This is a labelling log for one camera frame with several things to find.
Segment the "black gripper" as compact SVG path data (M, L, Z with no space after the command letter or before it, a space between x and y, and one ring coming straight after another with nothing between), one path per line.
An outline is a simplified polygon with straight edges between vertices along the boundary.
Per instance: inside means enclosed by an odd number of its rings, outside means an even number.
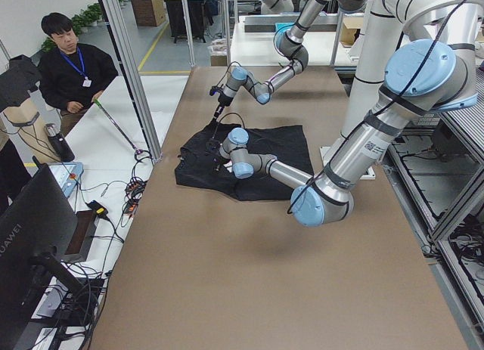
M218 104L218 106L215 109L215 112L213 114L214 118L218 118L220 116L220 114L222 113L222 111L231 104L231 97L229 97L226 93L224 93L223 88L214 85L210 89L209 95L213 96L216 93L219 94L219 98L218 98L219 104Z
M223 157L219 152L220 146L220 141L216 140L215 138L210 138L206 143L206 152L212 157L213 170L215 172L219 172L223 161Z

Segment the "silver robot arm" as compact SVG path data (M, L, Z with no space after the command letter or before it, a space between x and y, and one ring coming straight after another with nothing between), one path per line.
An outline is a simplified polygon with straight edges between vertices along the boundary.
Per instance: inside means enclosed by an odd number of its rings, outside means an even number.
M214 121L219 118L225 107L231 105L240 88L245 88L259 104L267 104L276 90L303 72L309 62L309 53L303 45L304 35L329 1L333 0L307 0L295 22L275 33L273 38L275 50L286 58L288 63L266 81L258 81L247 68L238 62L228 65L223 76L226 79L225 83L220 82L209 91L211 96L219 94L218 106L213 114ZM359 11L366 2L366 0L335 1L337 1L339 9L347 14Z
M249 153L249 135L242 128L207 146L222 162L231 162L238 179L262 172L293 188L287 211L301 225L343 220L354 207L351 189L411 120L476 104L473 48L472 43L419 39L394 52L385 67L378 101L317 175L271 154Z

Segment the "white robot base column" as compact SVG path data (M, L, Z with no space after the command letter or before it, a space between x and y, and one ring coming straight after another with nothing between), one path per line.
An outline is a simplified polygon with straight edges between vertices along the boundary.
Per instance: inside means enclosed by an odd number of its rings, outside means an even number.
M483 0L371 0L349 107L331 158L379 98L385 67L399 48L419 39L474 45Z

